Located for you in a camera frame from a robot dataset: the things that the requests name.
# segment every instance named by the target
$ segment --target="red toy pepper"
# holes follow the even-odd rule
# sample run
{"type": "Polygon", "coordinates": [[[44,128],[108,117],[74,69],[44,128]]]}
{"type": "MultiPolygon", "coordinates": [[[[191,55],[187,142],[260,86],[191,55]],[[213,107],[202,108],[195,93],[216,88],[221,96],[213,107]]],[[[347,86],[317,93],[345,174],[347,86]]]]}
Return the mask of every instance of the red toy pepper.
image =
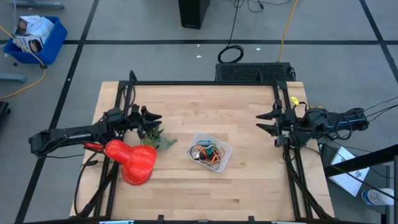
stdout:
{"type": "Polygon", "coordinates": [[[150,146],[131,147],[120,140],[112,140],[107,143],[105,154],[122,164],[123,179],[131,185],[147,182],[154,170],[156,150],[150,146]]]}

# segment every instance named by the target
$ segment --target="wooden table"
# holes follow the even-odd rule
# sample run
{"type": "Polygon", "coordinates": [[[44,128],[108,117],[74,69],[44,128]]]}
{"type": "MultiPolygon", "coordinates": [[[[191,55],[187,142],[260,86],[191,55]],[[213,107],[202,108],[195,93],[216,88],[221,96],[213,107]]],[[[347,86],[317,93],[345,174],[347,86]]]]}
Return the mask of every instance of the wooden table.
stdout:
{"type": "MultiPolygon", "coordinates": [[[[93,122],[114,106],[117,82],[104,82],[93,122]]],[[[269,123],[255,116],[271,111],[271,86],[145,86],[136,88],[136,103],[161,114],[165,137],[177,138],[170,149],[158,151],[150,180],[132,186],[120,176],[116,185],[112,219],[156,220],[294,220],[292,201],[282,159],[274,138],[256,127],[269,123]],[[203,131],[228,142],[233,152],[223,172],[213,172],[191,161],[185,151],[193,135],[203,131]]],[[[307,101],[303,83],[288,83],[289,95],[307,101]]],[[[303,108],[298,109],[303,115],[303,108]]],[[[139,144],[136,132],[125,142],[139,144]]],[[[316,141],[309,147],[317,149],[316,141]]],[[[91,155],[86,151],[85,159],[91,155]]],[[[333,214],[320,156],[301,150],[309,191],[330,215],[333,214]]],[[[102,164],[87,167],[81,178],[78,209],[81,210],[98,188],[102,164]]],[[[298,190],[300,212],[305,217],[298,190]]],[[[108,193],[104,194],[106,203],[108,193]]]]}

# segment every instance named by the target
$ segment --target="blue bin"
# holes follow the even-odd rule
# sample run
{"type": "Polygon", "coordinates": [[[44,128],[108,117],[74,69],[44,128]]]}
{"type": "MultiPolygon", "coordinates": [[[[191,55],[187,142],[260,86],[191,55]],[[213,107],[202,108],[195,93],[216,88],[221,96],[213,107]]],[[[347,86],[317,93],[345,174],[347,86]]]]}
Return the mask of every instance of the blue bin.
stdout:
{"type": "MultiPolygon", "coordinates": [[[[43,49],[36,53],[36,56],[38,56],[38,58],[41,59],[44,64],[51,65],[57,58],[57,55],[62,47],[62,43],[65,40],[68,32],[61,24],[60,18],[57,16],[46,16],[46,18],[54,23],[54,27],[52,28],[49,37],[45,41],[43,49]]],[[[23,52],[22,49],[12,43],[11,38],[8,40],[7,45],[3,48],[3,52],[12,55],[21,63],[40,63],[30,53],[23,52]]]]}

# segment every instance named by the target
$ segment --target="gray floor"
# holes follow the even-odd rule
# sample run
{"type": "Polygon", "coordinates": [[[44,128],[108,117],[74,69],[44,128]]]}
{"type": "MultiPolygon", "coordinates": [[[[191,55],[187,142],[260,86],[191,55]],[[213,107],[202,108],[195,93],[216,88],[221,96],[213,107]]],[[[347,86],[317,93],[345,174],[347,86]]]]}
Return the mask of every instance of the gray floor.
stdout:
{"type": "MultiPolygon", "coordinates": [[[[11,30],[12,7],[0,1],[1,25],[11,30]]],[[[398,40],[395,0],[366,0],[385,40],[398,40]]],[[[68,40],[80,39],[93,0],[65,1],[64,11],[17,9],[17,15],[59,16],[68,29],[68,40]]],[[[265,5],[262,13],[251,13],[244,5],[236,19],[234,39],[279,40],[292,2],[265,5]]],[[[213,0],[201,30],[180,26],[177,0],[100,0],[88,40],[182,40],[227,39],[234,16],[233,3],[213,0]]],[[[6,39],[0,33],[0,40],[6,39]]],[[[287,39],[376,40],[357,0],[300,0],[287,39]]],[[[243,45],[242,62],[274,62],[278,45],[243,45]]],[[[64,45],[49,66],[45,80],[7,101],[12,113],[0,129],[0,222],[12,223],[35,164],[27,138],[48,128],[69,71],[77,45],[64,45]]],[[[100,84],[126,79],[134,70],[139,80],[214,80],[218,52],[224,45],[85,45],[70,86],[58,127],[90,124],[100,84]]],[[[398,46],[388,46],[398,60],[398,46]]],[[[225,60],[233,58],[228,52],[225,60]]],[[[297,80],[305,84],[312,105],[331,111],[366,108],[398,95],[397,81],[378,45],[286,45],[283,61],[290,62],[297,80]]],[[[12,57],[1,57],[0,72],[26,73],[28,83],[41,76],[35,65],[12,66],[12,57]]],[[[0,96],[18,90],[21,84],[0,83],[0,96]]],[[[398,120],[390,111],[357,132],[345,145],[375,151],[396,144],[398,120]]],[[[68,147],[54,152],[70,155],[83,152],[68,147]]],[[[66,218],[72,204],[81,158],[47,159],[26,221],[66,218]]],[[[344,200],[334,199],[338,218],[357,222],[380,222],[378,214],[358,211],[344,200]]]]}

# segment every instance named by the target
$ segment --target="yellow cable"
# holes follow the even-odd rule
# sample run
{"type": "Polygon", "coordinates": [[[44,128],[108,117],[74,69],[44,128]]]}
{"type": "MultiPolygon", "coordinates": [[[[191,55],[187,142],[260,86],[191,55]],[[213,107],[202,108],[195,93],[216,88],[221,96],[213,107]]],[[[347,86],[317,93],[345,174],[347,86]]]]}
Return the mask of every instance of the yellow cable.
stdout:
{"type": "MultiPolygon", "coordinates": [[[[35,57],[35,58],[40,62],[40,64],[41,64],[42,66],[44,66],[44,63],[38,58],[38,56],[36,56],[35,54],[33,54],[33,52],[32,52],[30,49],[25,48],[25,47],[24,47],[17,39],[15,39],[5,28],[3,28],[3,26],[0,26],[0,29],[2,29],[9,37],[11,37],[13,40],[15,40],[16,43],[17,43],[17,45],[19,45],[19,47],[23,48],[26,52],[29,52],[33,57],[35,57]]],[[[46,69],[43,69],[43,75],[42,75],[42,76],[40,77],[40,79],[37,80],[36,82],[33,82],[32,84],[30,84],[30,85],[28,85],[28,86],[25,86],[24,88],[21,88],[20,90],[16,91],[15,93],[11,93],[11,94],[8,94],[8,95],[6,95],[6,96],[2,96],[2,97],[0,97],[0,100],[3,100],[3,99],[5,99],[5,98],[9,98],[9,97],[11,97],[11,96],[15,96],[15,95],[17,95],[18,93],[20,93],[20,92],[22,92],[22,91],[24,91],[24,90],[26,90],[26,89],[28,89],[28,88],[30,88],[30,87],[32,87],[32,86],[38,84],[39,82],[41,82],[41,81],[44,79],[44,77],[45,77],[45,71],[46,71],[46,69]]]]}
{"type": "Polygon", "coordinates": [[[282,57],[282,52],[284,51],[284,42],[285,42],[286,32],[287,32],[287,29],[289,28],[290,22],[292,22],[292,18],[293,18],[293,14],[294,14],[294,9],[296,8],[296,5],[297,5],[297,2],[298,2],[298,1],[299,1],[299,0],[295,0],[295,1],[294,1],[293,8],[292,8],[292,10],[291,10],[291,12],[290,12],[289,20],[288,20],[287,23],[286,23],[286,27],[285,27],[285,31],[284,31],[284,36],[283,36],[283,38],[282,38],[282,43],[280,43],[280,50],[279,50],[278,62],[280,62],[280,58],[282,57]]]}

